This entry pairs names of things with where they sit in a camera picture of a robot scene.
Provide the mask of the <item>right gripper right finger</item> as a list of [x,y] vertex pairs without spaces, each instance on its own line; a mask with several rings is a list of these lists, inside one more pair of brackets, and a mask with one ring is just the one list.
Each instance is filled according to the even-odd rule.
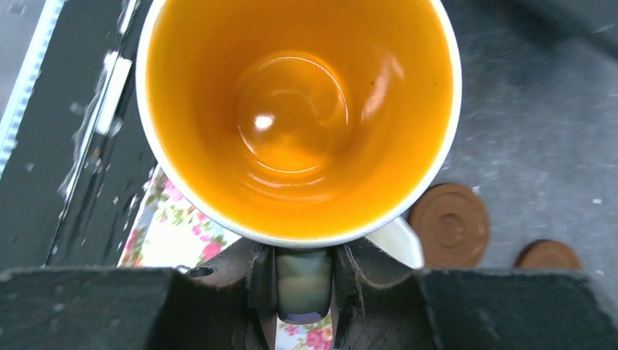
[[336,349],[617,347],[617,309],[579,271],[414,270],[365,238],[333,258]]

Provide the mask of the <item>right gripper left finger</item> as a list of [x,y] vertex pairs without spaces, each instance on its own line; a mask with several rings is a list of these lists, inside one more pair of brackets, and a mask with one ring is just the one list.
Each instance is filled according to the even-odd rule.
[[175,268],[20,268],[1,273],[3,349],[268,349],[273,250],[240,239]]

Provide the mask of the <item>wooden coaster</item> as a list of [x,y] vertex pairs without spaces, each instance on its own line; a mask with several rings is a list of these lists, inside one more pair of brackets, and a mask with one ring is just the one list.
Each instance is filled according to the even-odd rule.
[[488,248],[488,210],[461,184],[427,189],[412,206],[408,221],[421,241],[427,268],[474,268]]
[[569,245],[549,239],[529,243],[517,256],[514,267],[583,269],[576,252]]

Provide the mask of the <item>floral mug orange inside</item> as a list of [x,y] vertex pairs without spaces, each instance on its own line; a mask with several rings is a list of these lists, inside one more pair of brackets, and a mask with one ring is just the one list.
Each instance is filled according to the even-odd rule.
[[326,316],[330,247],[411,236],[400,217],[442,167],[462,100],[440,1],[153,1],[135,75],[179,192],[274,247],[289,324]]

